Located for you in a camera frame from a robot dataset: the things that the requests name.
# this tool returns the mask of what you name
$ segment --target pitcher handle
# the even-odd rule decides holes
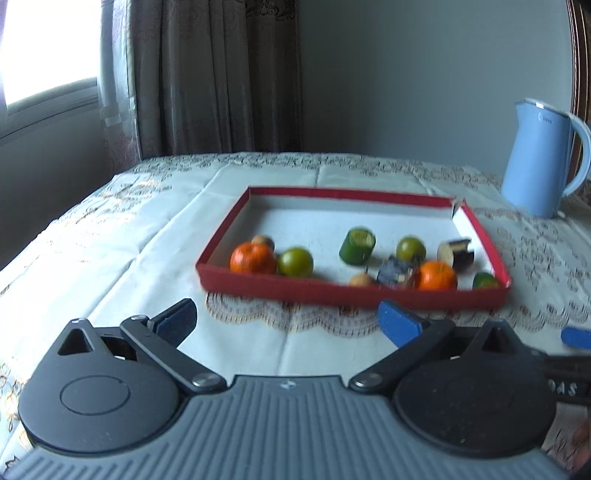
[[[589,167],[591,167],[591,130],[578,116],[569,113],[569,117],[574,130],[579,134],[583,143],[583,161],[579,172],[564,189],[563,198],[574,193],[583,184],[589,174]]]

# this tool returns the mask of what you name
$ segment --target green cylinder vegetable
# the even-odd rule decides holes
[[[349,265],[363,265],[371,257],[375,236],[366,228],[353,228],[340,247],[340,259]]]

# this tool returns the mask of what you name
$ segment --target window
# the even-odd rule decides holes
[[[100,0],[8,0],[2,39],[4,95],[10,104],[99,68]]]

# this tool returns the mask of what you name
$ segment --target blue jug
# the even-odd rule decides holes
[[[515,104],[519,128],[501,193],[533,216],[552,218],[560,201],[585,181],[591,166],[591,131],[578,117],[537,100]],[[583,143],[583,161],[567,185],[573,129]]]

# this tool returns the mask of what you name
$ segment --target tangerine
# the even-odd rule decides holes
[[[444,262],[431,260],[417,270],[415,287],[418,290],[446,290],[457,288],[457,274]]]
[[[230,270],[236,273],[274,274],[277,272],[277,259],[268,245],[246,242],[232,252]]]

